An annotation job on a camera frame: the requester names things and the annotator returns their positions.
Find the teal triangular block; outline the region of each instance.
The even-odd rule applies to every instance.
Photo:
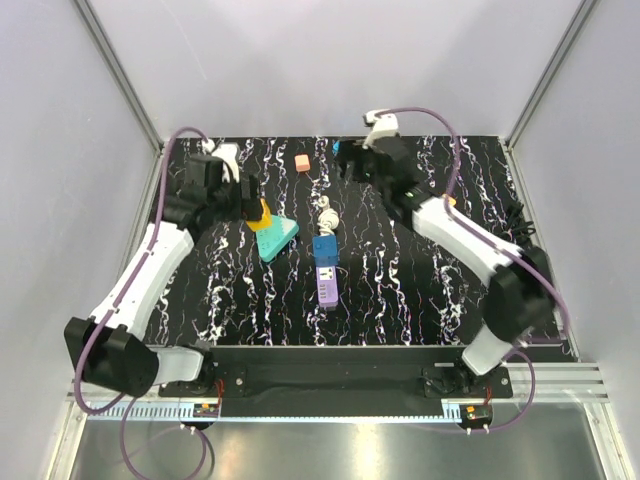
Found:
[[[295,220],[271,215],[271,226],[256,232],[258,254],[265,262],[270,262],[287,243],[296,236],[300,227]]]

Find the blue cube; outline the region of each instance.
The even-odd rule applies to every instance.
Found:
[[[335,267],[338,265],[338,239],[335,235],[313,237],[313,257],[316,267]]]

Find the yellow object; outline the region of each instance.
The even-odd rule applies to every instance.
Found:
[[[264,198],[260,199],[262,202],[262,218],[257,222],[247,222],[247,226],[251,229],[252,232],[257,232],[258,230],[264,230],[265,228],[269,228],[271,226],[271,210],[269,210],[269,205]]]

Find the orange object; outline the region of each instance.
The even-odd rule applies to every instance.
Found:
[[[252,232],[264,230],[265,228],[269,228],[272,224],[271,210],[269,210],[269,205],[267,205],[267,202],[264,198],[261,198],[260,202],[262,203],[262,218],[257,222],[247,222],[247,226],[251,229]]]
[[[296,170],[298,172],[308,172],[311,170],[311,162],[309,161],[309,155],[302,154],[296,155]]]

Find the blue block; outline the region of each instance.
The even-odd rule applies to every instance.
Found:
[[[335,235],[313,237],[313,257],[316,267],[338,265],[338,239]]]
[[[270,262],[296,236],[300,227],[295,220],[271,215],[271,226],[256,232],[258,254],[265,262]]]

